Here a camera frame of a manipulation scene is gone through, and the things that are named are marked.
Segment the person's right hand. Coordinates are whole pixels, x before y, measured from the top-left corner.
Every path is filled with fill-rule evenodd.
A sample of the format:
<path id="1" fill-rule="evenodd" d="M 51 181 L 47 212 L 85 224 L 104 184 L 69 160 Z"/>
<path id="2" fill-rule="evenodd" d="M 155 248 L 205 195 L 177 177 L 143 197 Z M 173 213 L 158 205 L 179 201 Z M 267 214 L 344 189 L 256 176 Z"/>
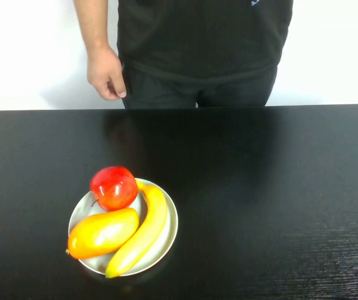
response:
<path id="1" fill-rule="evenodd" d="M 88 52 L 87 80 L 107 101 L 123 99 L 127 95 L 121 61 L 109 46 Z"/>

